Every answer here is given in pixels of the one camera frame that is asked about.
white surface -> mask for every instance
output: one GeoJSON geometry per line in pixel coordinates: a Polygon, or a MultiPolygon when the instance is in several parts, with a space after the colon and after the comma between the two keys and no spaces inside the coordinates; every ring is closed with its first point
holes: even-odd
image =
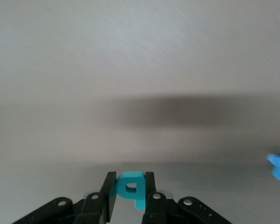
{"type": "MultiPolygon", "coordinates": [[[[244,177],[269,152],[280,152],[280,1],[0,1],[0,223],[88,191],[73,185],[90,181],[79,164],[106,164],[87,168],[102,179],[125,161],[239,166],[244,177]],[[68,178],[72,166],[64,188],[50,187],[50,170],[68,178]]],[[[176,171],[178,188],[191,173],[176,171]]],[[[263,218],[226,212],[234,223],[280,223],[280,183],[259,175],[264,188],[220,190],[234,197],[223,213],[245,204],[263,218]],[[260,207],[264,195],[274,205],[260,207]]]]}

